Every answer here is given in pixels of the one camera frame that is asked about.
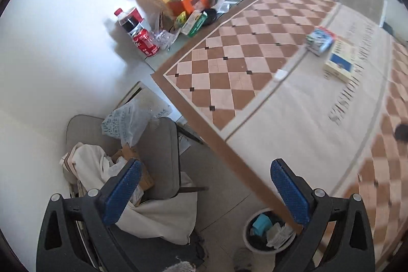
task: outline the trash can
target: trash can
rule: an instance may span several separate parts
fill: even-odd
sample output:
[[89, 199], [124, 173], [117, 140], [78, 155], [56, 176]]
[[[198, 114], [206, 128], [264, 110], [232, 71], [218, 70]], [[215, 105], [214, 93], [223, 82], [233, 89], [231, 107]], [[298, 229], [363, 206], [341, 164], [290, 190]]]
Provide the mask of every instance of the trash can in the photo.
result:
[[267, 247], [265, 243], [261, 243], [260, 241], [257, 241], [257, 238], [259, 237], [250, 235], [250, 230], [252, 228], [252, 225], [261, 213], [266, 215], [272, 221], [273, 224], [279, 223], [281, 227], [285, 225], [285, 222], [277, 214], [275, 214], [271, 209], [262, 209], [258, 211], [257, 213], [253, 214], [245, 223], [244, 230], [242, 232], [242, 237], [244, 238], [245, 246], [250, 251], [256, 252], [262, 255], [277, 254], [278, 252], [284, 251], [293, 242], [293, 240], [296, 237], [296, 233], [293, 233], [291, 237], [278, 249], [275, 249], [273, 247], [272, 248]]

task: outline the shoe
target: shoe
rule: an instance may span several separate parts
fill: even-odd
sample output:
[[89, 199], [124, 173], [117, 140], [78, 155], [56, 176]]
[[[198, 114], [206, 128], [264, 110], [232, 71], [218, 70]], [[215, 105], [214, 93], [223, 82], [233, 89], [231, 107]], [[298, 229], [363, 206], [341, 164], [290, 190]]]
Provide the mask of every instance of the shoe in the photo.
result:
[[252, 251], [247, 248], [240, 248], [234, 253], [233, 264], [235, 272], [251, 272], [254, 261]]

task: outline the brown table edge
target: brown table edge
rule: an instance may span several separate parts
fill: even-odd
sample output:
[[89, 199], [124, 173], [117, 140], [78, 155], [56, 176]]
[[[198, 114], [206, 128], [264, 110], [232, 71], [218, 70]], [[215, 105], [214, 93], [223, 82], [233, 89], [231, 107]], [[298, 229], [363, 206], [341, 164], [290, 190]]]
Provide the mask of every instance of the brown table edge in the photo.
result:
[[229, 166], [236, 176], [244, 183], [255, 195], [268, 205], [287, 222], [298, 234], [302, 226], [295, 223], [289, 210], [278, 198], [278, 196], [245, 164], [245, 162], [227, 145], [227, 143], [209, 126], [209, 124], [200, 116], [197, 116], [195, 109], [179, 94], [179, 92], [164, 77], [164, 73], [185, 55], [200, 40], [205, 38], [214, 29], [230, 19], [240, 10], [255, 2], [256, 0], [244, 0], [228, 13], [224, 14], [214, 24], [201, 29], [195, 37], [191, 39], [184, 47], [168, 59], [156, 73], [152, 74], [153, 80], [163, 90], [166, 96], [172, 101], [174, 106], [188, 121], [189, 126], [193, 128], [209, 145], [209, 147]]

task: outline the floor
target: floor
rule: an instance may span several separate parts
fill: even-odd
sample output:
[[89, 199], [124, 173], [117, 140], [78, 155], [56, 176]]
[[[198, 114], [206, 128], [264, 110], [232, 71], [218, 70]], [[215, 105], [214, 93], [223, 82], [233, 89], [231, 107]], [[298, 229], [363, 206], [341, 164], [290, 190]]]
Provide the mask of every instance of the floor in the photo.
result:
[[[209, 190], [198, 193], [196, 230], [205, 239], [208, 252], [199, 272], [233, 272], [234, 251], [245, 247], [242, 229], [257, 211], [265, 208], [256, 196], [207, 147], [191, 143], [180, 157], [181, 169], [197, 186]], [[274, 255], [254, 255], [253, 272], [271, 272]]]

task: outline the table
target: table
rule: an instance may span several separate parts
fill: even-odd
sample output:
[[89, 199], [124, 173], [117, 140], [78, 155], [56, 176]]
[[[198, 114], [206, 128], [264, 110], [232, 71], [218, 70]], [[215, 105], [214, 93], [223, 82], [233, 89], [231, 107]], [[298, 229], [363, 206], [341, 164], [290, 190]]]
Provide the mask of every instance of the table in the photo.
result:
[[[358, 49], [347, 85], [307, 53], [321, 25]], [[378, 263], [406, 229], [408, 53], [383, 29], [332, 0], [246, 0], [180, 49], [154, 80], [237, 176], [287, 222], [270, 179], [283, 158], [312, 188], [359, 192]], [[329, 225], [327, 234], [332, 230]]]

